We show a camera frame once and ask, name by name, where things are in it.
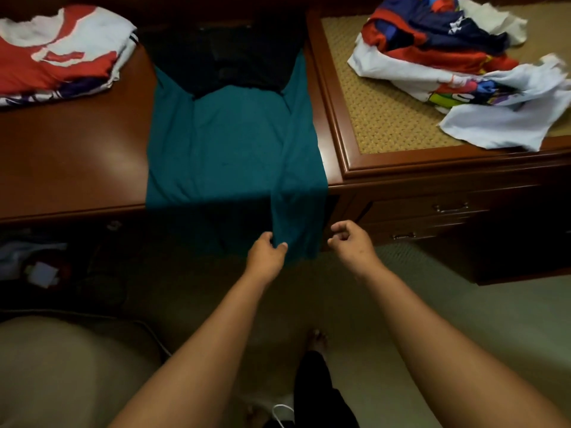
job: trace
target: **black pants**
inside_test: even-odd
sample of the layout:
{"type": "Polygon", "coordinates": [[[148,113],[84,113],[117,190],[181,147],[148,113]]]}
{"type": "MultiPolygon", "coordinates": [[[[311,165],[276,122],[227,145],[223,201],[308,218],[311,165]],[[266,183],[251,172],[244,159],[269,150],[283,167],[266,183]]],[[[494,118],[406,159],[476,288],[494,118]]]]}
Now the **black pants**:
{"type": "MultiPolygon", "coordinates": [[[[359,428],[357,419],[334,389],[323,356],[318,352],[305,353],[297,368],[294,386],[295,420],[282,422],[285,428],[359,428]]],[[[269,421],[264,428],[279,428],[269,421]]]]}

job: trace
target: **hand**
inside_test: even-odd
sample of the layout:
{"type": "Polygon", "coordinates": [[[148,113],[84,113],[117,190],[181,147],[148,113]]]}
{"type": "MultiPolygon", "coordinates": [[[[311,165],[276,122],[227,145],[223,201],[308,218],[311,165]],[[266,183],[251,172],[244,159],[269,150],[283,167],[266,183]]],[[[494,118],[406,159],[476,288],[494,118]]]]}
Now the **hand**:
{"type": "Polygon", "coordinates": [[[327,244],[358,278],[365,279],[372,271],[384,268],[371,238],[359,225],[353,221],[341,221],[333,224],[331,230],[334,235],[327,244]]]}
{"type": "Polygon", "coordinates": [[[287,243],[280,243],[277,248],[272,246],[273,234],[263,233],[248,251],[244,276],[262,284],[269,284],[279,275],[286,258],[287,243]]]}

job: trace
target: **under armour logo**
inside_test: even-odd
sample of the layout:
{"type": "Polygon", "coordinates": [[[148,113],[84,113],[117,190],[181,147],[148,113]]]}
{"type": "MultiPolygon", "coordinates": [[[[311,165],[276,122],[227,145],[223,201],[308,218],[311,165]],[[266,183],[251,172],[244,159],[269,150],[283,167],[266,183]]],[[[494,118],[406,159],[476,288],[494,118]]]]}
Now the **under armour logo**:
{"type": "Polygon", "coordinates": [[[461,15],[458,18],[458,21],[454,21],[450,23],[450,30],[448,31],[448,34],[456,34],[457,32],[459,32],[462,27],[460,26],[460,24],[462,23],[462,21],[464,20],[464,15],[461,15]]]}

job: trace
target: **woven mat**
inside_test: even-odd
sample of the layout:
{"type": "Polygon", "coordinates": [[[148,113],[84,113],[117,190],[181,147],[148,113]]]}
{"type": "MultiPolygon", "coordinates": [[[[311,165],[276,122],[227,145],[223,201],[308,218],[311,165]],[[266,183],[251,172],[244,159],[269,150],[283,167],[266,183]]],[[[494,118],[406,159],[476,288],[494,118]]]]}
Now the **woven mat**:
{"type": "MultiPolygon", "coordinates": [[[[550,52],[571,63],[571,3],[541,3],[510,6],[515,15],[529,20],[528,41],[508,51],[522,63],[535,63],[550,52]]],[[[448,147],[465,144],[442,132],[443,118],[430,104],[400,91],[388,81],[360,78],[347,64],[355,37],[367,16],[323,18],[323,28],[361,153],[448,147]]],[[[567,111],[548,136],[571,135],[567,111]]]]}

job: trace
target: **person's right arm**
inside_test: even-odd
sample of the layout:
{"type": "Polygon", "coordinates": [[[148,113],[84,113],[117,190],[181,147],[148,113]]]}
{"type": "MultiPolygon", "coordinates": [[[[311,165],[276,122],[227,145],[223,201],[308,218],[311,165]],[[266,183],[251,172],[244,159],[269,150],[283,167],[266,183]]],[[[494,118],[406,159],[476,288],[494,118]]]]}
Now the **person's right arm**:
{"type": "Polygon", "coordinates": [[[399,353],[444,427],[571,427],[553,403],[426,305],[377,257],[367,232],[334,224],[329,246],[364,281],[399,353]]]}

